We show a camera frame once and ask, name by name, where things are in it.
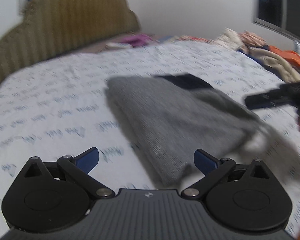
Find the red patterned cloth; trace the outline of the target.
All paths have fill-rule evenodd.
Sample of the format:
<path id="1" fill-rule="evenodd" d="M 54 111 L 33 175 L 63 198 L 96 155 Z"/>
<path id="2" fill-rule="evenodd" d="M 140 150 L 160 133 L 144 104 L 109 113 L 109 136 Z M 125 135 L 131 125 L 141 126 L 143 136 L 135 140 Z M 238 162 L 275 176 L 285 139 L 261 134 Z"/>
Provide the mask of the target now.
<path id="1" fill-rule="evenodd" d="M 203 42 L 203 43 L 210 43 L 210 40 L 202 38 L 202 37 L 196 37 L 196 36 L 189 36 L 189 35 L 183 35 L 179 36 L 177 38 L 178 41 L 194 41 L 194 42 Z"/>

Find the cream white garment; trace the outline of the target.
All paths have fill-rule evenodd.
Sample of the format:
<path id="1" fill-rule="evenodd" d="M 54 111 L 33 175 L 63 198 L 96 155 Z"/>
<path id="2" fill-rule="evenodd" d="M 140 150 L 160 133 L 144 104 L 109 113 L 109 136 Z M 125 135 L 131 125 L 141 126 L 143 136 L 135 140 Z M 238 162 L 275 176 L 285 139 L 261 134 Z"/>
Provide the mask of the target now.
<path id="1" fill-rule="evenodd" d="M 225 28 L 221 35 L 211 41 L 211 44 L 243 52 L 265 69 L 272 70 L 286 83 L 300 82 L 300 68 L 292 66 L 281 56 L 269 51 L 268 44 L 263 47 L 246 46 L 241 41 L 239 33 L 229 28 Z"/>

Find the purple garment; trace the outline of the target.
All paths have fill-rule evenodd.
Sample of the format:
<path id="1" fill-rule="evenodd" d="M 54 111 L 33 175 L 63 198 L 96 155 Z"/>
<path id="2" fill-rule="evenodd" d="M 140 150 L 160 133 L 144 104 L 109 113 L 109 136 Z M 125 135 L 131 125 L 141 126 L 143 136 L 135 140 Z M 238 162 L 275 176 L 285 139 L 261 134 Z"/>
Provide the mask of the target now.
<path id="1" fill-rule="evenodd" d="M 130 44 L 132 47 L 146 46 L 153 39 L 146 34 L 136 34 L 123 38 L 120 42 L 123 44 Z"/>

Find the dark window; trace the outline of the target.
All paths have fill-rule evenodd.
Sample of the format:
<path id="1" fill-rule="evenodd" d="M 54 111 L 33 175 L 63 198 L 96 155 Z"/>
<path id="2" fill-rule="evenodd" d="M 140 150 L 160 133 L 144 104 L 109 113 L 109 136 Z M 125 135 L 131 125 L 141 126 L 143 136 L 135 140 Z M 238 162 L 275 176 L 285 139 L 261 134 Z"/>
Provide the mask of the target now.
<path id="1" fill-rule="evenodd" d="M 254 22 L 300 42 L 300 0 L 255 0 Z"/>

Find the orange garment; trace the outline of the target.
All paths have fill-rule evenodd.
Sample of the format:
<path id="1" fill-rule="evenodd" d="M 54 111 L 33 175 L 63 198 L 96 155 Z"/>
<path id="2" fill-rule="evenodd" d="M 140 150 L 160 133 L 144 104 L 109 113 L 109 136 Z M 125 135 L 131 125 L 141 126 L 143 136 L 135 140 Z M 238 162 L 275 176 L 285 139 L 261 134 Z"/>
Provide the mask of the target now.
<path id="1" fill-rule="evenodd" d="M 292 50 L 281 50 L 276 46 L 269 45 L 269 51 L 281 56 L 288 61 L 292 66 L 300 68 L 300 55 Z"/>

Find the white script-print quilt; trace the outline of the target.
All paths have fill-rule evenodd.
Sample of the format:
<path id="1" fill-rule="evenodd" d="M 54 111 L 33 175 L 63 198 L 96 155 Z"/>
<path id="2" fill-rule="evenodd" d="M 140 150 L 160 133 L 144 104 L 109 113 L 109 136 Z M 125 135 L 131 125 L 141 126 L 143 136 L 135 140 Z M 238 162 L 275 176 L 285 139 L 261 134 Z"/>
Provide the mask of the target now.
<path id="1" fill-rule="evenodd" d="M 0 239 L 300 239 L 300 130 L 291 105 L 249 110 L 264 127 L 219 168 L 163 185 L 107 98 L 121 76 L 193 75 L 249 110 L 285 84 L 241 52 L 177 42 L 72 54 L 0 86 Z M 74 157 L 96 147 L 88 173 Z"/>

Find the white power strip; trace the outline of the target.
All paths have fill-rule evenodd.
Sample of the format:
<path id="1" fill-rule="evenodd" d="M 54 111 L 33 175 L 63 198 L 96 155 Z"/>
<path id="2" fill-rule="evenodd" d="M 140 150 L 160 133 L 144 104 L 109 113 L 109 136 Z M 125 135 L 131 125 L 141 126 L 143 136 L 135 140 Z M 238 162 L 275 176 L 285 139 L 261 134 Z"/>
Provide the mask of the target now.
<path id="1" fill-rule="evenodd" d="M 127 43 L 117 43 L 117 42 L 109 42 L 105 45 L 107 50 L 120 50 L 120 49 L 129 49 L 132 46 Z"/>

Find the olive tufted headboard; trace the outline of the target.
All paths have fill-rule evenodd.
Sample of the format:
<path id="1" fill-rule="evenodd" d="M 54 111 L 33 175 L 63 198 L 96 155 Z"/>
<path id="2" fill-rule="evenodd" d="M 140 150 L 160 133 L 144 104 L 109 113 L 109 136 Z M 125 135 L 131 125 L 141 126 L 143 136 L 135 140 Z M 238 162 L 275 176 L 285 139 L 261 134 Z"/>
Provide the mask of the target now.
<path id="1" fill-rule="evenodd" d="M 35 63 L 139 30 L 127 0 L 30 0 L 21 24 L 0 39 L 0 85 Z"/>

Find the pink floral garment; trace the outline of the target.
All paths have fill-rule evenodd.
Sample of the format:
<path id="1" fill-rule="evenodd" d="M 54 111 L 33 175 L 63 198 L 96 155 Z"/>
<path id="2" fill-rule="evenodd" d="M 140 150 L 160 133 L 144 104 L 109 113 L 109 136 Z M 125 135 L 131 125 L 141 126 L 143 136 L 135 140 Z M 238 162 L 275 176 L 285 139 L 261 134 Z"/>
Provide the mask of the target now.
<path id="1" fill-rule="evenodd" d="M 255 33 L 249 32 L 249 31 L 239 33 L 239 37 L 241 38 L 241 41 L 246 46 L 263 47 L 267 44 L 266 41 L 262 37 L 256 35 Z"/>

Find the grey navy knit sweater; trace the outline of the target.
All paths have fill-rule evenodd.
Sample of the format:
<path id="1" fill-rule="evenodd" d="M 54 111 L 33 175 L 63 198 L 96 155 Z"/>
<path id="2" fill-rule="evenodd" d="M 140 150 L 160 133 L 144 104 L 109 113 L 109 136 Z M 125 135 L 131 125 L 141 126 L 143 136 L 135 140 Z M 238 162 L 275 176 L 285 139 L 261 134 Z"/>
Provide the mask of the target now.
<path id="1" fill-rule="evenodd" d="M 107 98 L 165 186 L 195 172 L 195 150 L 222 158 L 264 127 L 257 115 L 193 75 L 112 77 Z"/>

